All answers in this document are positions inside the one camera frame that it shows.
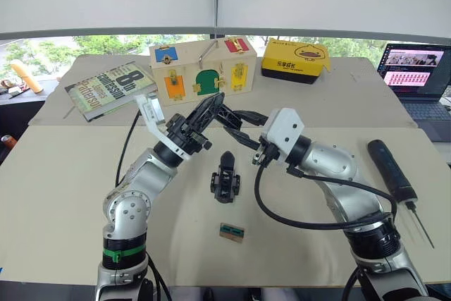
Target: colored door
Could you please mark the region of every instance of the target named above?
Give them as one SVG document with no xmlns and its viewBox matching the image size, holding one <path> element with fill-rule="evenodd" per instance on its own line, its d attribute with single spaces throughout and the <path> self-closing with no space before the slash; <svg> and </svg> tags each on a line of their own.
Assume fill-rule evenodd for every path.
<svg viewBox="0 0 451 301">
<path fill-rule="evenodd" d="M 196 77 L 196 84 L 200 85 L 200 91 L 197 95 L 212 94 L 219 92 L 218 85 L 219 74 L 215 70 L 201 70 Z"/>
</svg>

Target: book cover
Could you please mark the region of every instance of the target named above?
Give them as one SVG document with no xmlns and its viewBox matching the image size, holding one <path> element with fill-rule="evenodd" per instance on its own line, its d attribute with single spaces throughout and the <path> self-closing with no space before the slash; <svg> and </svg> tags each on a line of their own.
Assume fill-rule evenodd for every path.
<svg viewBox="0 0 451 301">
<path fill-rule="evenodd" d="M 90 121 L 133 100 L 137 94 L 153 92 L 156 85 L 150 74 L 133 61 L 67 86 L 65 90 Z"/>
</svg>

